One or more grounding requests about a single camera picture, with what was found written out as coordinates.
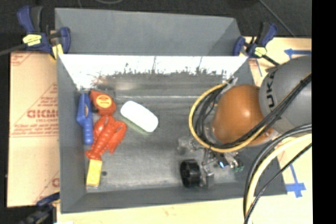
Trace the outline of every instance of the blue clamp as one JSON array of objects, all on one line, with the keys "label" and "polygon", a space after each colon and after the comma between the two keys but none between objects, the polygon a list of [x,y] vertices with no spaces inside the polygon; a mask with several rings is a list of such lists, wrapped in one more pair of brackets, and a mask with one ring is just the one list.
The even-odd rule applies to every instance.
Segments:
[{"label": "blue clamp", "polygon": [[68,27],[61,27],[52,35],[41,32],[39,24],[42,8],[41,6],[33,8],[24,6],[16,13],[20,25],[26,31],[24,38],[25,50],[44,51],[55,57],[50,40],[52,38],[60,38],[63,53],[67,53],[71,43],[70,29]]},{"label": "blue clamp", "polygon": [[249,58],[261,58],[267,53],[266,45],[274,38],[278,28],[273,23],[262,23],[261,30],[256,39],[252,38],[251,42],[246,43],[246,39],[242,36],[238,37],[234,44],[233,56],[238,56],[240,53]]},{"label": "blue clamp", "polygon": [[93,143],[93,116],[90,98],[87,93],[80,95],[76,120],[83,128],[84,143],[91,145]]}]

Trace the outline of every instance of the orange lobster toy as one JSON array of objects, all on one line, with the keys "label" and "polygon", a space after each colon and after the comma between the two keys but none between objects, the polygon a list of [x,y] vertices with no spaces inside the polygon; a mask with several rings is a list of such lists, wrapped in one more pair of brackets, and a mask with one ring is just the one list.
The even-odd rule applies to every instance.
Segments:
[{"label": "orange lobster toy", "polygon": [[112,116],[117,106],[107,94],[91,90],[90,99],[101,118],[93,127],[93,144],[90,150],[85,151],[85,155],[89,159],[101,161],[101,155],[107,149],[112,154],[121,143],[127,125],[122,121],[116,121]]}]

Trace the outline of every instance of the blue handle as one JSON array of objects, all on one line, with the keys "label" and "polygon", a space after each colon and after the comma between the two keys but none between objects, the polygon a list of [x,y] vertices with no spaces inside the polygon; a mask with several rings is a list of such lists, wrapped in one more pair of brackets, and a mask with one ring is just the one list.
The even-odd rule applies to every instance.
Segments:
[{"label": "blue handle", "polygon": [[260,34],[255,43],[258,44],[258,47],[266,47],[267,43],[269,43],[269,41],[274,38],[277,32],[278,28],[276,27],[275,24],[268,23],[267,28],[266,23],[263,23]]},{"label": "blue handle", "polygon": [[31,20],[30,17],[30,6],[22,7],[16,13],[16,16],[19,21],[19,24],[26,30],[27,33],[32,33],[36,31],[33,21]]},{"label": "blue handle", "polygon": [[63,52],[66,54],[70,49],[71,43],[70,29],[68,27],[61,27],[58,31],[61,34]]},{"label": "blue handle", "polygon": [[76,120],[83,128],[83,140],[86,145],[93,143],[93,116],[90,98],[87,93],[82,93],[79,97]]},{"label": "blue handle", "polygon": [[244,43],[245,43],[245,38],[242,36],[238,37],[233,47],[233,56],[239,56]]}]

